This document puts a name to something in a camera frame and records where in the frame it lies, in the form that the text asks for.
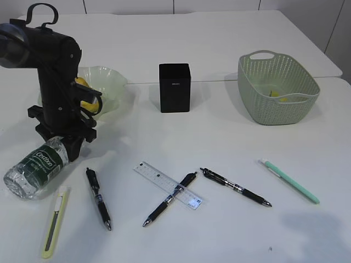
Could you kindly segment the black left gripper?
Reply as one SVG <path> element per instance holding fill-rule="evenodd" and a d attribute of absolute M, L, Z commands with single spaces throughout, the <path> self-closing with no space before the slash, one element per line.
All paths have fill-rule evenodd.
<path fill-rule="evenodd" d="M 85 91 L 77 87 L 75 78 L 82 51 L 70 36 L 48 28 L 25 28 L 32 52 L 25 67 L 36 68 L 42 106 L 32 106 L 28 116 L 36 118 L 36 132 L 45 140 L 62 136 L 69 162 L 80 154 L 84 139 L 92 142 L 97 137 L 96 122 L 81 114 L 80 97 Z"/>

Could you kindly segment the blue grey left robot arm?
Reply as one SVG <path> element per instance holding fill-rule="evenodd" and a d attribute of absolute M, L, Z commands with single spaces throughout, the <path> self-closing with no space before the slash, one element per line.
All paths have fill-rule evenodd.
<path fill-rule="evenodd" d="M 1 24 L 1 66 L 37 70 L 42 104 L 28 108 L 28 117 L 38 120 L 36 132 L 45 141 L 61 138 L 71 162 L 84 141 L 97 137 L 94 114 L 81 107 L 81 101 L 100 101 L 102 95 L 75 81 L 81 56 L 70 36 L 44 26 L 26 27 L 17 19 Z"/>

